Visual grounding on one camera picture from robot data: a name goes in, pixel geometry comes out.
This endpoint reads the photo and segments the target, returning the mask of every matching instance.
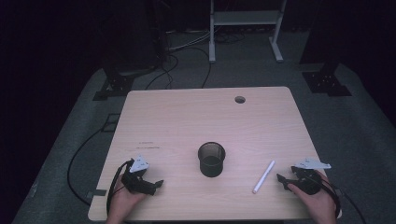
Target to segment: pen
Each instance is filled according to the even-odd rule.
[[[270,171],[273,168],[274,164],[275,164],[275,161],[271,161],[271,163],[268,166],[267,170],[262,175],[262,178],[259,180],[259,183],[257,183],[256,187],[254,187],[253,193],[257,193],[257,191],[259,191],[259,188],[262,186],[262,182],[264,182],[265,177],[267,177],[268,173],[270,173]]]

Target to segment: white metal frame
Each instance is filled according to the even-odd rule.
[[[287,0],[282,0],[280,10],[268,11],[225,11],[216,12],[214,0],[210,1],[210,40],[209,40],[209,61],[216,61],[215,48],[215,26],[216,25],[250,25],[250,24],[274,24],[276,26],[274,35],[269,37],[269,41],[276,61],[283,62],[282,54],[276,43],[279,36],[280,25],[282,24]]]

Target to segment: human hand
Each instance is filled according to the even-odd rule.
[[[111,199],[110,211],[106,224],[120,224],[127,218],[134,207],[146,198],[143,193],[131,193],[121,182],[122,175],[117,179],[116,186],[114,187],[114,195]]]
[[[329,183],[329,179],[323,175],[321,172],[316,171],[322,180],[325,180]],[[323,181],[323,185],[331,189],[331,187]],[[297,186],[293,184],[288,184],[288,188],[296,194],[301,201],[308,208],[309,215],[314,219],[317,224],[334,224],[335,221],[335,203],[332,200],[332,197],[327,193],[324,189],[320,189],[320,191],[316,194],[309,195],[300,190]]]

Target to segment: table hole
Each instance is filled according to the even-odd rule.
[[[237,97],[235,97],[235,101],[236,101],[238,104],[243,104],[243,103],[246,101],[246,99],[245,99],[245,97],[243,97],[243,96],[237,96]]]

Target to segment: wire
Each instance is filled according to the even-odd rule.
[[[110,189],[109,189],[109,192],[107,194],[107,200],[106,200],[106,212],[107,212],[107,214],[110,212],[111,200],[112,200],[113,195],[114,195],[114,193],[111,193],[111,192],[113,192],[114,188],[116,187],[116,183],[117,183],[117,180],[120,177],[120,173],[121,173],[122,168],[125,165],[128,165],[128,164],[130,164],[130,162],[126,161],[122,166],[120,166],[119,169],[117,169],[117,172],[116,172],[116,174],[113,177],[113,181],[111,181]]]
[[[245,39],[245,35],[243,33],[241,33],[240,35],[242,37],[238,37],[237,35],[229,35],[227,33],[219,33],[215,37],[215,42],[222,45],[235,44]]]
[[[169,51],[174,51],[174,50],[186,48],[186,47],[191,46],[191,45],[194,45],[194,44],[198,44],[198,43],[200,43],[200,42],[202,42],[202,41],[208,39],[208,38],[209,38],[209,35],[210,35],[210,33],[209,33],[209,32],[206,32],[206,34],[204,34],[203,36],[200,36],[200,37],[198,37],[198,38],[196,38],[196,39],[193,39],[192,41],[190,41],[190,42],[187,43],[187,44],[184,44],[184,45],[181,45],[181,46],[177,46],[177,47],[173,47],[173,48],[168,48],[168,50],[169,50]]]
[[[365,224],[366,220],[364,219],[363,214],[361,213],[361,210],[358,208],[358,206],[352,201],[352,199],[345,193],[343,192],[343,195],[347,198],[347,200],[352,204],[352,206],[355,208],[355,210],[358,212],[359,216],[361,217],[361,221]]]
[[[331,187],[332,187],[332,190],[333,190],[334,192],[336,192],[337,189],[339,189],[339,188],[337,188],[334,184],[331,184],[331,183],[329,183],[328,181],[326,181],[326,180],[324,180],[324,179],[322,179],[322,181],[325,182],[325,183],[327,183],[329,186],[331,186]],[[359,216],[361,217],[361,222],[365,224],[365,223],[366,223],[366,220],[365,220],[363,214],[361,213],[361,210],[359,209],[359,207],[352,201],[352,199],[351,199],[343,190],[340,190],[340,192],[341,192],[341,195],[342,195],[342,196],[345,196],[346,199],[350,202],[350,204],[352,204],[352,206],[355,208],[356,212],[358,212]]]
[[[309,175],[305,175],[305,178],[309,179],[310,181],[314,182],[315,184],[319,185],[321,189],[323,189],[324,191],[326,191],[330,197],[332,197],[332,200],[335,203],[335,217],[338,217],[338,215],[340,214],[341,211],[341,204],[340,204],[340,199],[338,198],[338,195],[335,193],[334,188],[332,186],[330,186],[330,189],[325,186],[323,183],[319,183],[318,181],[316,181],[315,179],[311,178]]]
[[[149,86],[150,86],[155,80],[157,80],[159,77],[161,77],[161,76],[163,76],[163,75],[165,75],[165,74],[168,74],[168,78],[171,78],[171,79],[172,79],[172,77],[169,75],[169,72],[172,71],[172,70],[174,70],[174,69],[177,67],[177,65],[178,65],[178,58],[177,58],[176,56],[172,55],[172,54],[169,54],[169,57],[172,57],[172,58],[174,58],[174,59],[176,60],[175,65],[173,65],[169,70],[164,70],[164,69],[163,69],[164,72],[161,73],[161,74],[159,74],[158,76],[156,76],[154,79],[152,79],[152,80],[150,81],[150,83],[146,86],[145,90],[148,90],[148,89],[149,89]]]
[[[114,192],[112,193],[112,195],[114,196],[117,192],[119,192],[120,190],[122,190],[122,189],[124,189],[124,188],[125,188],[125,185],[122,186],[121,188],[117,189],[116,191],[114,191]]]
[[[165,86],[165,89],[167,90],[169,87],[169,90],[172,90],[173,77],[167,72],[166,72],[166,74],[168,75],[169,83]]]
[[[207,79],[209,78],[210,71],[211,71],[211,69],[212,69],[212,64],[209,62],[209,55],[208,55],[208,54],[206,53],[206,51],[204,51],[203,49],[198,49],[198,48],[184,48],[184,49],[178,49],[178,50],[175,50],[175,52],[176,52],[176,51],[185,50],[185,49],[195,49],[195,50],[199,50],[199,51],[201,51],[201,52],[206,56],[206,58],[207,58],[209,67],[208,67],[208,70],[207,70],[207,73],[206,73],[205,80],[204,80],[204,82],[203,82],[203,84],[202,84],[202,86],[201,86],[201,89],[203,89],[204,86],[205,86],[205,84],[206,84],[206,82],[207,82]]]
[[[72,160],[69,162],[69,166],[67,168],[67,185],[69,186],[70,190],[73,192],[73,194],[83,203],[87,204],[88,206],[91,205],[91,203],[85,201],[81,196],[78,195],[78,193],[76,192],[76,190],[73,188],[71,182],[70,182],[70,171],[71,171],[71,167],[73,165],[73,161],[76,158],[77,154],[84,148],[84,146],[93,138],[95,137],[99,132],[101,132],[105,127],[107,127],[110,124],[114,124],[117,123],[118,120],[113,121],[113,122],[109,122],[106,125],[103,125],[102,128],[100,128],[99,130],[97,130],[96,132],[94,132],[89,138],[87,138],[87,140],[84,141],[84,143],[81,144],[81,146],[78,148],[78,150],[75,152],[75,154],[72,157]]]

